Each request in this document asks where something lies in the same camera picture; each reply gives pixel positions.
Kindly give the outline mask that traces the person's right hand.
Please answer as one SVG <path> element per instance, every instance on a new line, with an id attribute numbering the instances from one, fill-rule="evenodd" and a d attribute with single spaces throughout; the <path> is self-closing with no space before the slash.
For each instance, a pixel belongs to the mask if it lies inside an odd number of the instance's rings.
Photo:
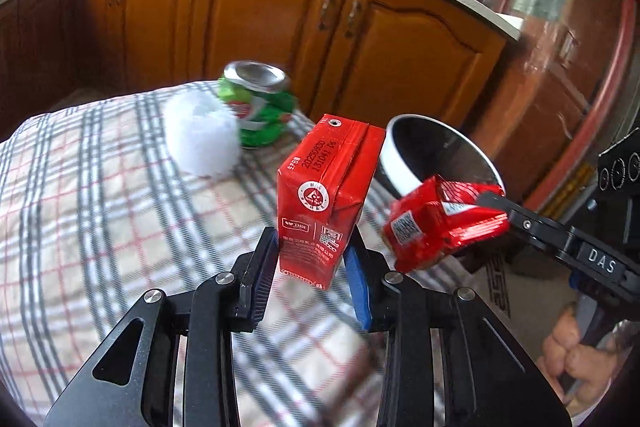
<path id="1" fill-rule="evenodd" d="M 639 332 L 638 322 L 621 321 L 602 347 L 582 342 L 576 303 L 566 305 L 544 338 L 538 369 L 565 405 L 574 426 L 580 426 L 600 403 L 620 373 Z"/>

